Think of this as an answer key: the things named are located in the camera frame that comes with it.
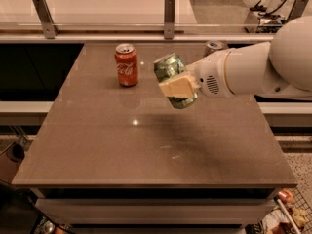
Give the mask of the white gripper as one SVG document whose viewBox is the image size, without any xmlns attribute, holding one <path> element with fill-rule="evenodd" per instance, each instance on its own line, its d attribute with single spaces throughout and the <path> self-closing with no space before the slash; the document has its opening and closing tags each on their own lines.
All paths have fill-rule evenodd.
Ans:
<svg viewBox="0 0 312 234">
<path fill-rule="evenodd" d="M 162 93 L 166 97 L 193 98 L 200 89 L 208 98 L 233 98 L 234 94 L 227 85 L 225 75 L 226 61 L 230 53 L 229 49 L 217 51 L 199 62 L 188 64 L 186 71 L 195 70 L 196 79 L 189 74 L 179 74 L 159 84 Z"/>
</svg>

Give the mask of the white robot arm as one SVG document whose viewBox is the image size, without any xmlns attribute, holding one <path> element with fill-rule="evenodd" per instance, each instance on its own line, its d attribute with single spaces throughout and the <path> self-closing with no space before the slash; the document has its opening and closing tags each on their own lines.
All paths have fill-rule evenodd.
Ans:
<svg viewBox="0 0 312 234">
<path fill-rule="evenodd" d="M 167 97 L 208 98 L 251 94 L 311 99 L 312 16 L 283 25 L 271 41 L 216 51 L 159 84 Z"/>
</svg>

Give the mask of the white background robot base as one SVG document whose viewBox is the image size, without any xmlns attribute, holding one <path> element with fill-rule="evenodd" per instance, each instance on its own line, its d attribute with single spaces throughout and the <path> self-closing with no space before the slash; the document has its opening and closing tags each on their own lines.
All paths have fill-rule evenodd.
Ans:
<svg viewBox="0 0 312 234">
<path fill-rule="evenodd" d="M 270 0 L 267 6 L 261 1 L 249 8 L 244 22 L 247 33 L 276 33 L 284 24 L 289 14 L 282 15 L 280 9 L 288 0 Z"/>
</svg>

